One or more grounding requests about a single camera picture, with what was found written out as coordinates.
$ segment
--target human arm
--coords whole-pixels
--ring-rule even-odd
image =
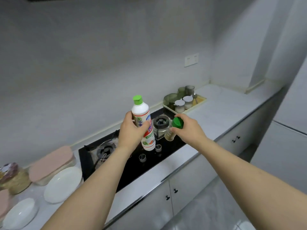
[[[196,120],[177,116],[184,127],[171,130],[206,157],[256,229],[307,229],[307,195],[208,139]]]
[[[137,128],[129,111],[118,146],[109,158],[51,216],[41,230],[101,230],[109,214],[125,164],[149,128]]]

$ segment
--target white bottle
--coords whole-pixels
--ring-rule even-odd
[[[151,151],[156,146],[156,140],[154,138],[154,133],[153,133],[154,131],[153,131],[152,123],[151,123],[149,106],[143,102],[141,95],[134,96],[133,101],[134,101],[134,106],[131,111],[132,111],[136,126],[140,127],[146,120],[150,121],[150,126],[148,128],[148,131],[145,132],[141,143],[145,150]]]

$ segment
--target forearm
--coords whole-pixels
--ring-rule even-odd
[[[117,148],[60,206],[42,230],[101,230],[128,158],[126,149]]]
[[[305,194],[209,139],[202,140],[198,149],[216,170],[255,228],[307,229]]]

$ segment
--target white countertop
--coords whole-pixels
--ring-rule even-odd
[[[198,108],[188,112],[188,116],[198,121],[208,138],[215,140],[271,98],[280,89],[281,86],[270,81],[266,81],[249,94],[243,94],[212,84],[205,85],[198,89],[196,93],[206,97],[207,101]],[[194,148],[185,145],[117,192],[107,222],[138,198],[152,191],[165,177],[197,153]],[[74,151],[74,154],[77,158],[75,166],[80,168],[78,151]],[[40,205],[37,216],[23,230],[40,229],[61,205],[61,203],[55,205],[48,204],[43,197],[44,189],[45,186],[31,185],[18,195],[19,200],[32,197]]]

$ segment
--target white plate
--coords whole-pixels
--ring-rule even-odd
[[[33,220],[38,211],[38,205],[33,198],[26,198],[17,203],[5,216],[3,227],[7,230],[18,230]]]
[[[77,167],[69,167],[56,174],[47,184],[44,198],[49,203],[59,203],[67,199],[78,187],[82,179],[82,171]]]

